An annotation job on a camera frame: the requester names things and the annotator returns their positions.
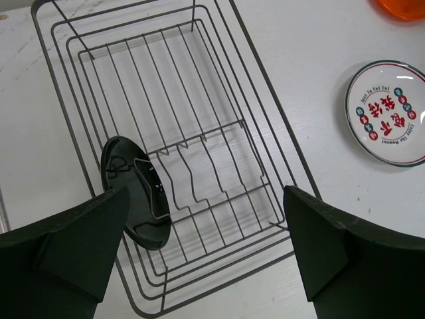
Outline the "orange plate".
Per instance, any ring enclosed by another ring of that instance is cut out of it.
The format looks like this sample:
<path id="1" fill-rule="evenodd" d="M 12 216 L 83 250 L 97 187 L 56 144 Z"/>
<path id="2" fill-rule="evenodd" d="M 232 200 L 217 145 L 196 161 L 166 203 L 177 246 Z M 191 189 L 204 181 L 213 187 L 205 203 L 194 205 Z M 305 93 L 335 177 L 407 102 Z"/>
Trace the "orange plate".
<path id="1" fill-rule="evenodd" d="M 424 0 L 376 0 L 374 3 L 402 21 L 424 20 Z"/>

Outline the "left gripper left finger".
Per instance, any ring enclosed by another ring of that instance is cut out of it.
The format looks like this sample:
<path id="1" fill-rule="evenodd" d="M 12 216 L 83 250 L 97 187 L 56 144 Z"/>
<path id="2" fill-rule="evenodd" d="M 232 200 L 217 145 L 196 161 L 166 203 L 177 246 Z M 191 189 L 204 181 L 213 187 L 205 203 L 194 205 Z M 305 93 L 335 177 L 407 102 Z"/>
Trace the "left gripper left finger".
<path id="1" fill-rule="evenodd" d="M 1 317 L 93 318 L 129 206 L 129 190 L 117 187 L 1 234 Z"/>

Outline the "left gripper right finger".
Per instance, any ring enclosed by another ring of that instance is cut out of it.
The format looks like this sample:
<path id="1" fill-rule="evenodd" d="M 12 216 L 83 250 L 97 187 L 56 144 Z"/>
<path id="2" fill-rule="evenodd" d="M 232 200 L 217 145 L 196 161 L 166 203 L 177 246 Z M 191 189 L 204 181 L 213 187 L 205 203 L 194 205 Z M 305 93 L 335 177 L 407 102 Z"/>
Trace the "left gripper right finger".
<path id="1" fill-rule="evenodd" d="M 318 318 L 423 318 L 424 239 L 332 207 L 295 186 L 284 212 Z"/>

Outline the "black plate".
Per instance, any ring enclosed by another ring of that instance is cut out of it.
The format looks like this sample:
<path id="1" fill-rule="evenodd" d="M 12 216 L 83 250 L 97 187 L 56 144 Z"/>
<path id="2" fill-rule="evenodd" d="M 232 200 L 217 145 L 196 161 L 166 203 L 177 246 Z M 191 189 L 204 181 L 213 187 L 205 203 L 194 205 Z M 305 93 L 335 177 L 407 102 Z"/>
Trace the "black plate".
<path id="1" fill-rule="evenodd" d="M 105 191 L 119 186 L 129 191 L 126 234 L 147 250 L 162 249 L 171 234 L 170 208 L 149 156 L 131 139 L 111 137 L 102 149 L 100 175 Z"/>

